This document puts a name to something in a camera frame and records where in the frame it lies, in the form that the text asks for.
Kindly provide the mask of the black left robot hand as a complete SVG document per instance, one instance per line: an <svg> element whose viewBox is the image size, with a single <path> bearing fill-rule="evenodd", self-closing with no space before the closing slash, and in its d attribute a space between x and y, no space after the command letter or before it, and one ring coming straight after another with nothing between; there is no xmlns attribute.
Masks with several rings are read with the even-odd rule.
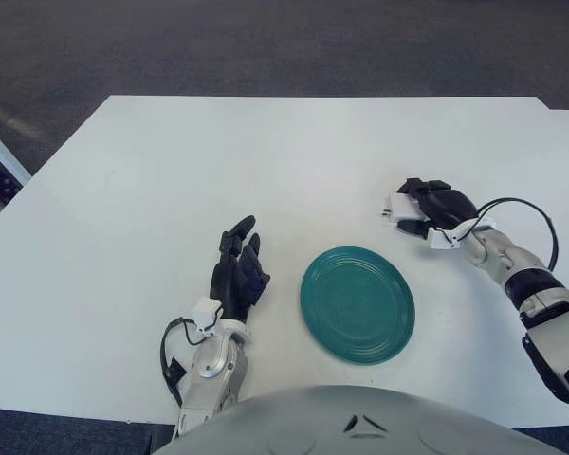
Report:
<svg viewBox="0 0 569 455"><path fill-rule="evenodd" d="M211 277L210 298L221 304L224 319L246 323L251 306L255 306L263 295L270 276L264 271L260 260L260 236L253 233L256 219L247 216L221 236L220 259Z"/></svg>

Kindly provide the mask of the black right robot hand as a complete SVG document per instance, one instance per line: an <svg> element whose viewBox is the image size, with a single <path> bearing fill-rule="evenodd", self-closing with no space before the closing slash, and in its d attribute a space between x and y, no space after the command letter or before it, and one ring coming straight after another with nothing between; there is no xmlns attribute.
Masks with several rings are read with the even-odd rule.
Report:
<svg viewBox="0 0 569 455"><path fill-rule="evenodd" d="M419 220L398 221L396 226L405 233L424 239L428 237L429 228L451 230L478 216L475 205L442 180L408 178L397 192L407 194L417 202L422 215Z"/></svg>

